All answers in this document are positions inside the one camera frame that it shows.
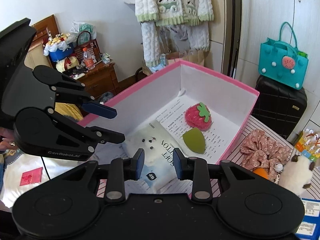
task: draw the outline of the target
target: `orange object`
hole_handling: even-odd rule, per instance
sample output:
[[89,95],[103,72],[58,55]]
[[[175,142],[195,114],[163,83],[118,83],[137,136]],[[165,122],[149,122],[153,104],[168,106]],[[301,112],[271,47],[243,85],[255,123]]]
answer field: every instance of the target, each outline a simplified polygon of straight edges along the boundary
[[299,152],[302,152],[305,148],[304,146],[300,143],[297,142],[297,144],[294,146]]
[[268,173],[263,168],[257,168],[253,171],[253,173],[255,173],[265,179],[268,179]]

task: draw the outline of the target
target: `green makeup sponge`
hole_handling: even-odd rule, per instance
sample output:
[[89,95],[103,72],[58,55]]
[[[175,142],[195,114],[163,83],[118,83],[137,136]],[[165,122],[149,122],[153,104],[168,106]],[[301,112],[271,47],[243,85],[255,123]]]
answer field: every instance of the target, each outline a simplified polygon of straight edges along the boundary
[[192,128],[182,135],[183,141],[188,148],[195,152],[204,154],[205,151],[205,139],[202,132],[198,128]]

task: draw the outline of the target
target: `red card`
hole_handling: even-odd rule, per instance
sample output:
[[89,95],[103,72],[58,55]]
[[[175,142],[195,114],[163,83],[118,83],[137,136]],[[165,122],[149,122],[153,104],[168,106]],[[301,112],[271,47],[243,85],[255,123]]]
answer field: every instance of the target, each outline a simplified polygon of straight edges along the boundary
[[20,186],[41,182],[42,169],[43,167],[22,173]]

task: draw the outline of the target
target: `wooden headboard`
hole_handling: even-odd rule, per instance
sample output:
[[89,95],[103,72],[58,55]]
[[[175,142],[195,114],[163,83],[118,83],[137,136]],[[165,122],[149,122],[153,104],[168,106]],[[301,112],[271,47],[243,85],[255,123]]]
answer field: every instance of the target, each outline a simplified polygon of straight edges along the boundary
[[36,36],[33,38],[31,47],[36,44],[43,43],[43,40],[47,40],[49,37],[49,31],[51,31],[52,37],[55,37],[57,34],[59,34],[56,19],[54,18],[53,14],[41,20],[40,22],[33,24],[32,27],[36,28],[37,32]]
[[49,57],[43,55],[43,44],[44,40],[47,41],[49,38],[49,31],[51,32],[52,37],[59,33],[54,15],[52,14],[40,22],[33,24],[32,27],[34,27],[37,32],[36,36],[33,38],[24,64],[32,69],[38,65],[52,67],[52,62]]

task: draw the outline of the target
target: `tissue package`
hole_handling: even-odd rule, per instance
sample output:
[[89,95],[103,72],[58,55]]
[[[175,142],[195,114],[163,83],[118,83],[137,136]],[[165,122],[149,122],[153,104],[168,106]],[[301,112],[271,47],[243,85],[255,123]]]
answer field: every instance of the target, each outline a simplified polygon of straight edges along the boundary
[[129,157],[133,157],[139,148],[144,149],[145,161],[140,179],[153,193],[177,177],[172,153],[179,145],[157,120],[127,135],[124,145]]

